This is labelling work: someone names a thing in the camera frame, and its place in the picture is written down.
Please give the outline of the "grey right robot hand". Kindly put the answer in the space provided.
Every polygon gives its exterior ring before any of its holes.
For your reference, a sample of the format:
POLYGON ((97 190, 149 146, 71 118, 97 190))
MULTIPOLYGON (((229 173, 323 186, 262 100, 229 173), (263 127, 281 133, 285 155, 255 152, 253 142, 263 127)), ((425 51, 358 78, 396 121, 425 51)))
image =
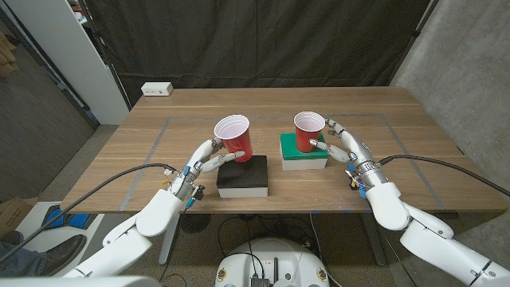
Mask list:
POLYGON ((344 151, 329 143, 309 140, 309 143, 313 147, 326 151, 333 159, 341 163, 351 162, 359 173, 362 181, 369 187, 375 187, 389 182, 388 178, 383 174, 380 164, 375 162, 370 149, 362 140, 332 119, 327 118, 325 123, 332 128, 329 133, 338 137, 342 145, 346 147, 348 151, 344 151))

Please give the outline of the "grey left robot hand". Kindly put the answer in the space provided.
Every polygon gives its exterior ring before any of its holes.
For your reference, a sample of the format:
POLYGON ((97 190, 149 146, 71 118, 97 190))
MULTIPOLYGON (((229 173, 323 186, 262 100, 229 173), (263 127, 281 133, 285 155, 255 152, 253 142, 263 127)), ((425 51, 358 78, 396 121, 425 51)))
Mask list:
POLYGON ((223 147, 217 137, 202 143, 186 161, 182 171, 171 180, 171 193, 182 201, 188 196, 201 200, 204 186, 194 183, 200 174, 212 172, 222 164, 241 158, 245 154, 244 151, 235 151, 212 158, 212 155, 223 147))

